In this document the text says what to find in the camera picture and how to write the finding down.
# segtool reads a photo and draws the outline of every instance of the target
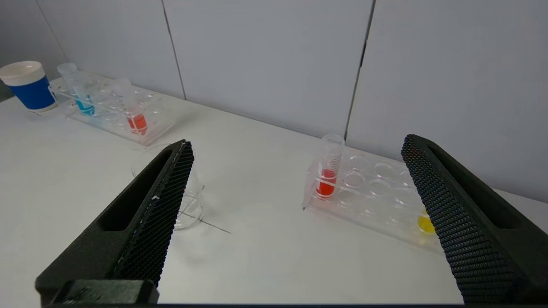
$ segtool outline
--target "paper cup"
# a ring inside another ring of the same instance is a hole
[[[16,62],[0,69],[0,79],[15,96],[33,112],[42,112],[56,106],[55,96],[42,64],[36,61]]]

